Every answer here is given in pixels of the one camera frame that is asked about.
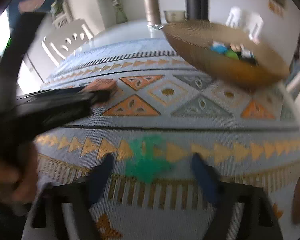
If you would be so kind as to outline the person's left hand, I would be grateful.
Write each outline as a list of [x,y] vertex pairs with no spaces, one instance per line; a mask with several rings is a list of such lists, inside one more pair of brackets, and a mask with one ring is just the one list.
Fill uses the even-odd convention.
[[37,194],[37,149],[32,142],[21,148],[27,154],[27,162],[22,172],[0,160],[0,202],[4,204],[27,204],[34,201]]

